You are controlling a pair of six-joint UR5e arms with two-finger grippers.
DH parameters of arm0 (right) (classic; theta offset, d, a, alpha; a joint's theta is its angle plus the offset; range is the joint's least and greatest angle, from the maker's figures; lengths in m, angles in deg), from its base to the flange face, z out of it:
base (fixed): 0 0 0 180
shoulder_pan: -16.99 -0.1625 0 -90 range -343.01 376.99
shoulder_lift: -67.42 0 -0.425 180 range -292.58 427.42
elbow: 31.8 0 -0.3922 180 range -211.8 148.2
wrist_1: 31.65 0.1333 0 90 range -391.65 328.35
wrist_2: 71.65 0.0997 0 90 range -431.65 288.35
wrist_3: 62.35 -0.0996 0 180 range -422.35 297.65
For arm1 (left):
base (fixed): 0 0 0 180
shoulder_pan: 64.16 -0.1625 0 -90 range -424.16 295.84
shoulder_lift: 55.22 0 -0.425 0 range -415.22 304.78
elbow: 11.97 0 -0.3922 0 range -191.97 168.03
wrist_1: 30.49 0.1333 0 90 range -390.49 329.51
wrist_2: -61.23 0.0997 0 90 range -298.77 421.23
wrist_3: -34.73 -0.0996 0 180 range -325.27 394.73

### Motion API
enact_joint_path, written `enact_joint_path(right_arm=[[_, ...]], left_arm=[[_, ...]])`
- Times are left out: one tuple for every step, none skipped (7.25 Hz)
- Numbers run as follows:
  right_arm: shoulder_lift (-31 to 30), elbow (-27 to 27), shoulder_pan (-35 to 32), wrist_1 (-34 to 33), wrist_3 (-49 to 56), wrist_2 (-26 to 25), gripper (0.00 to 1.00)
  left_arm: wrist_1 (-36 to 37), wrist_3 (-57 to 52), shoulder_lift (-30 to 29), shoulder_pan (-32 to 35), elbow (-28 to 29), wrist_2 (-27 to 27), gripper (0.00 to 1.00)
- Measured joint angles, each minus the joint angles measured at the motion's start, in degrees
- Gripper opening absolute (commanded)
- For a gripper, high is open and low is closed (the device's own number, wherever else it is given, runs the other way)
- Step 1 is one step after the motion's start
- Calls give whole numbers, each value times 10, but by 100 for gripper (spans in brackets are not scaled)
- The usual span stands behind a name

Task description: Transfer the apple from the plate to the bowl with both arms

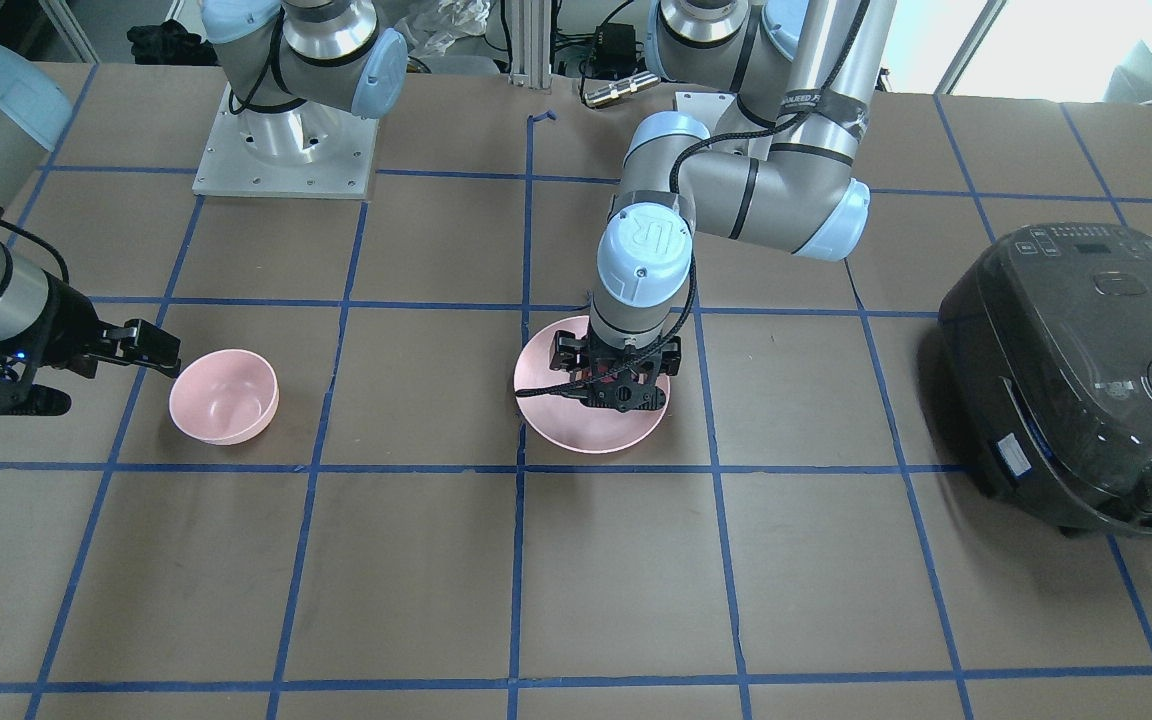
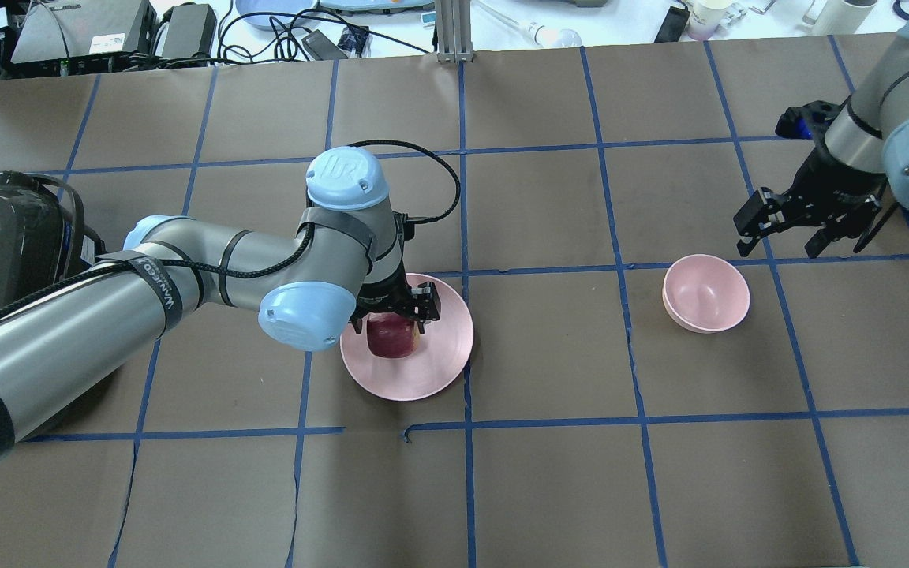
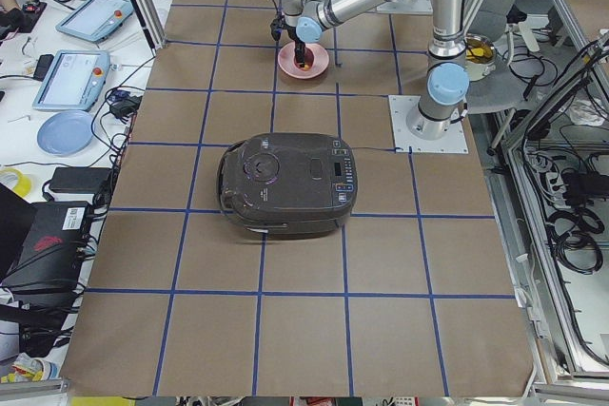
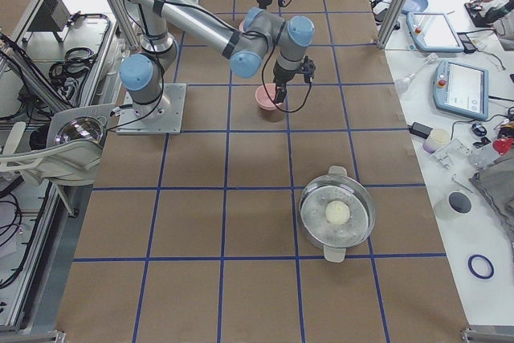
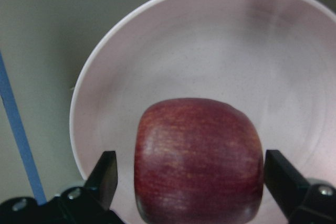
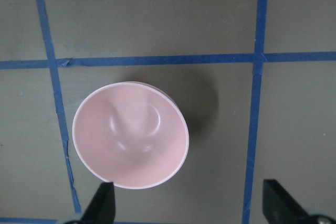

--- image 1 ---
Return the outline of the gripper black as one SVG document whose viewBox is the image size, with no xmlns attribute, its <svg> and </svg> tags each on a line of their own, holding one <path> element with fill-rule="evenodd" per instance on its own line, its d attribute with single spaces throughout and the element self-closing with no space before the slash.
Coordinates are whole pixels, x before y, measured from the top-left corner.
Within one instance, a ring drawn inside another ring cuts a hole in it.
<svg viewBox="0 0 1152 720">
<path fill-rule="evenodd" d="M 658 387 L 660 376 L 676 376 L 681 364 L 681 340 L 653 341 L 654 351 L 645 354 L 632 344 L 616 348 L 596 338 L 593 331 L 576 338 L 571 331 L 558 331 L 550 342 L 550 369 L 570 374 L 570 382 L 558 396 L 576 397 L 581 406 L 628 411 L 664 409 L 667 393 Z"/>
<path fill-rule="evenodd" d="M 68 393 L 35 382 L 41 366 L 93 378 L 99 363 L 113 363 L 179 377 L 179 338 L 145 319 L 103 323 L 86 296 L 54 276 L 46 291 L 38 319 L 0 340 L 0 416 L 68 414 Z"/>
</svg>

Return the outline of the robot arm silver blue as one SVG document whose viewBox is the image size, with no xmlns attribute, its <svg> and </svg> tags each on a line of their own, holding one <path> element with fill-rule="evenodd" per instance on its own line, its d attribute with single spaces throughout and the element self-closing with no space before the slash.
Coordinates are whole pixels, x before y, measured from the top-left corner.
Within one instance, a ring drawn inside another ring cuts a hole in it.
<svg viewBox="0 0 1152 720">
<path fill-rule="evenodd" d="M 273 120 L 301 122 L 310 108 L 378 119 L 401 94 L 410 50 L 370 1 L 205 1 L 200 20 L 259 158 L 283 158 L 266 141 Z M 50 76 L 0 45 L 0 227 L 70 114 Z M 143 319 L 104 323 L 67 265 L 47 272 L 0 241 L 0 416 L 68 414 L 70 397 L 37 384 L 37 370 L 91 378 L 100 363 L 177 378 L 179 338 Z"/>
<path fill-rule="evenodd" d="M 696 288 L 696 234 L 838 262 L 861 240 L 870 191 L 852 176 L 867 132 L 890 1 L 657 1 L 647 68 L 717 88 L 730 109 L 708 129 L 684 111 L 641 122 L 596 250 L 588 333 L 554 333 L 553 395 L 627 414 L 666 401 L 679 325 Z"/>
</svg>

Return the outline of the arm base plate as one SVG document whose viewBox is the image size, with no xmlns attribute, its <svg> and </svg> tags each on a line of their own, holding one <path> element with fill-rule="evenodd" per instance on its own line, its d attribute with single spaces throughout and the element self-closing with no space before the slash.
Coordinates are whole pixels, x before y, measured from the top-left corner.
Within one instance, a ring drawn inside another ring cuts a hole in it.
<svg viewBox="0 0 1152 720">
<path fill-rule="evenodd" d="M 280 114 L 220 106 L 192 190 L 202 196 L 365 200 L 378 120 L 306 103 Z"/>
</svg>

